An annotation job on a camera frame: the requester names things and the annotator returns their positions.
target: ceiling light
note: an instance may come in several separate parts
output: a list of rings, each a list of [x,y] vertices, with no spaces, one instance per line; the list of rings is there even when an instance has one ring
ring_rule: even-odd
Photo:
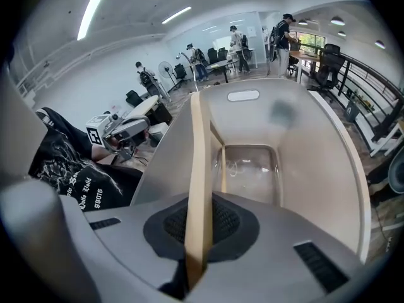
[[[86,11],[84,12],[83,19],[81,20],[80,29],[78,30],[77,40],[86,37],[88,27],[90,26],[91,19],[94,16],[95,10],[101,0],[90,0],[87,5]]]
[[[204,30],[202,30],[202,31],[204,32],[204,31],[206,31],[206,30],[208,30],[208,29],[212,29],[212,28],[215,28],[215,27],[217,27],[217,26],[212,26],[212,27],[209,27],[209,28],[204,29]]]
[[[182,9],[181,11],[178,11],[176,14],[172,15],[171,17],[168,17],[166,20],[162,22],[164,25],[165,23],[168,23],[171,19],[174,19],[176,16],[179,16],[181,13],[184,13],[185,11],[190,10],[191,7],[186,7],[185,9]]]
[[[384,46],[384,44],[383,44],[383,42],[382,42],[381,40],[375,41],[374,44],[375,44],[376,46],[382,48],[382,49],[385,49],[385,46]]]
[[[343,22],[342,18],[338,16],[333,17],[333,19],[331,19],[331,23],[338,26],[345,26],[345,23]]]

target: electric fan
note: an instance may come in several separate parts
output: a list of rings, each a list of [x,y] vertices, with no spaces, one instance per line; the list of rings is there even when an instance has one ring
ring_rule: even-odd
[[[164,77],[164,78],[170,78],[171,81],[173,82],[174,86],[176,86],[176,83],[174,82],[174,80],[171,77],[171,73],[172,73],[172,66],[169,62],[161,62],[158,65],[158,71],[160,72],[160,74]]]

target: trash can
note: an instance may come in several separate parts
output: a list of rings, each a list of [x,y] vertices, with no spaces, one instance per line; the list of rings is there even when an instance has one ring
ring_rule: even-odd
[[[358,106],[355,103],[353,103],[352,101],[349,101],[347,108],[345,109],[345,112],[344,112],[345,119],[348,122],[354,122],[358,113],[359,113]]]

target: railing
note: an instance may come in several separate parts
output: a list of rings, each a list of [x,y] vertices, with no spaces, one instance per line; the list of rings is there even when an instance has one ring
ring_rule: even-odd
[[[316,53],[323,50],[319,46],[301,44],[300,49],[301,46],[312,47]],[[403,108],[404,95],[390,80],[368,65],[348,55],[340,55],[345,62],[338,73],[339,86],[335,90],[338,91],[335,97],[343,107],[346,107],[349,101],[356,103],[374,134],[371,140],[376,142],[391,131],[392,124]],[[304,65],[310,69],[309,75],[314,77],[319,64],[306,61]]]

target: floor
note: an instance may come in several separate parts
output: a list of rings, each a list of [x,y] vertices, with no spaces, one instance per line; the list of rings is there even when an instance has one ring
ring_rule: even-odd
[[[250,80],[255,78],[267,78],[267,77],[277,77],[278,75],[278,64],[274,62],[271,65],[271,73],[267,76],[267,67],[261,65],[258,69],[252,68],[249,74],[238,73],[232,70],[228,73],[229,82]],[[289,80],[296,80],[295,76],[287,76]],[[223,74],[214,73],[210,74],[210,80],[206,82],[198,83],[198,88],[203,88],[207,84],[214,84],[219,82],[220,84],[225,84],[225,78]],[[306,75],[302,75],[302,84],[309,86],[311,84],[310,79]],[[171,103],[167,104],[167,109],[172,114],[173,118],[179,113],[182,105],[190,97],[190,92],[195,91],[193,83],[187,83],[182,85],[178,90],[170,91],[170,97],[172,99]],[[364,166],[365,173],[369,173],[373,168],[377,167],[384,159],[382,153],[377,154],[375,157],[369,156],[369,150],[362,139],[359,130],[356,125],[347,122],[343,116],[343,109],[338,102],[332,102],[330,104],[331,108],[336,112],[337,116],[340,118],[341,122],[347,129],[352,141],[358,151],[359,157]],[[144,166],[140,161],[147,164],[153,157],[155,148],[150,146],[150,142],[147,141],[138,147],[135,157],[139,157],[139,160],[132,159],[130,161],[121,163],[119,165],[133,167],[145,170]],[[400,213],[404,212],[404,195],[398,196],[394,199],[387,200],[378,205],[377,208],[372,207],[372,232],[371,232],[371,245],[369,248],[369,254],[367,262],[373,261],[377,257],[383,255],[386,251],[390,250],[394,245],[395,241],[398,239],[400,232],[403,228],[396,228],[392,230],[382,230],[385,226],[397,225],[404,221],[404,217]]]

